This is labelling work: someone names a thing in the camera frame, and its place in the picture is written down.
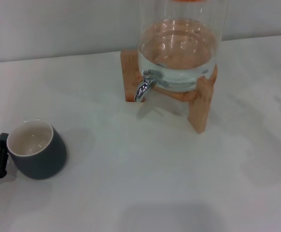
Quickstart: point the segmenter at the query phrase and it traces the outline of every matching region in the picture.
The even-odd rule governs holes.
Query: water
[[[174,92],[196,87],[199,77],[210,78],[216,63],[216,37],[198,21],[164,20],[142,35],[138,49],[139,69],[160,71]]]

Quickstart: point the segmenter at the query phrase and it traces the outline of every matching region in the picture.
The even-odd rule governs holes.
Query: faucet
[[[143,82],[137,88],[135,101],[141,102],[145,95],[155,87],[156,83],[160,86],[167,87],[168,83],[162,80],[162,73],[156,70],[144,70],[143,72]]]

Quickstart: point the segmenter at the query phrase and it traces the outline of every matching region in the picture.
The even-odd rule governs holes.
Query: white wall
[[[0,0],[0,61],[133,48],[138,1]],[[225,39],[281,34],[281,0],[229,1]]]

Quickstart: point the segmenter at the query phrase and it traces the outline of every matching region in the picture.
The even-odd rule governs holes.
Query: mug rim
[[[34,154],[30,154],[30,155],[19,155],[19,154],[16,154],[15,152],[13,152],[11,149],[10,149],[10,146],[9,146],[9,140],[10,138],[12,137],[13,133],[21,126],[25,125],[26,123],[30,123],[30,122],[42,122],[44,124],[46,124],[50,130],[51,130],[51,138],[49,140],[49,142],[47,143],[47,145],[40,151],[34,153]],[[45,120],[42,120],[42,119],[32,119],[32,120],[27,120],[27,121],[24,121],[23,123],[21,123],[20,125],[18,125],[10,134],[9,136],[7,137],[7,141],[6,141],[6,146],[7,146],[7,149],[8,149],[8,152],[12,153],[13,155],[17,156],[17,157],[30,157],[30,156],[36,156],[38,154],[40,154],[42,151],[44,151],[51,143],[51,141],[53,140],[53,137],[54,137],[54,128],[53,126],[46,122]]]

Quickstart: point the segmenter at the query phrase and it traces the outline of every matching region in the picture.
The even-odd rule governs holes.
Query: white table
[[[66,168],[9,165],[0,232],[281,232],[281,36],[223,42],[206,132],[152,92],[126,103],[120,53],[0,63],[0,133],[46,119]]]

